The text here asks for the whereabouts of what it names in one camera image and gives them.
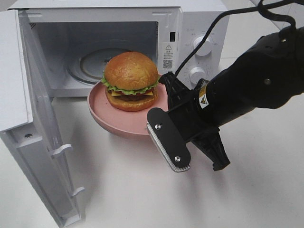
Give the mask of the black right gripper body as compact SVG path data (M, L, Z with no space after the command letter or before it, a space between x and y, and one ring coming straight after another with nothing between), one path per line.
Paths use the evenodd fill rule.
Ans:
M205 85L200 79L194 89L188 89L180 80L166 81L169 117L185 142L218 134L219 128L208 123L199 105L199 91Z

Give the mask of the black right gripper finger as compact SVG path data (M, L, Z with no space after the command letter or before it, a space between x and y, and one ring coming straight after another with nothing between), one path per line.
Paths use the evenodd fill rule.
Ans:
M191 133L190 141L213 162L214 171L222 170L230 164L219 135L219 129Z
M162 75L159 82L166 88L168 112L193 113L193 90L188 89L173 72Z

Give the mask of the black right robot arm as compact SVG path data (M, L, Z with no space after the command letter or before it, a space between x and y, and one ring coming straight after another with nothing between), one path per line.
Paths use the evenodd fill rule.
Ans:
M161 78L169 115L186 142L218 171L229 165L219 127L255 108L277 109L304 91L304 30L284 28L261 37L227 69L188 89L173 73Z

